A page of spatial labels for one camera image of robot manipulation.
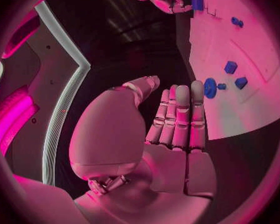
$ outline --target magenta light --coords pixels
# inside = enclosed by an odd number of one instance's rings
[[[20,116],[11,124],[7,132],[2,137],[0,143],[0,150],[4,156],[16,134],[38,110],[39,107],[37,105],[30,106],[27,110],[21,113]]]
[[[0,119],[0,142],[11,127],[11,125],[22,115],[22,113],[33,105],[30,96],[26,96],[17,102],[9,111]]]

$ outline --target blue cube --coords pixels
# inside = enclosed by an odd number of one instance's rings
[[[203,0],[192,0],[192,9],[203,11]]]
[[[235,81],[236,86],[241,90],[248,83],[246,77],[237,78]]]
[[[237,68],[238,68],[237,63],[235,63],[234,61],[228,61],[224,70],[227,74],[233,74],[235,73]]]

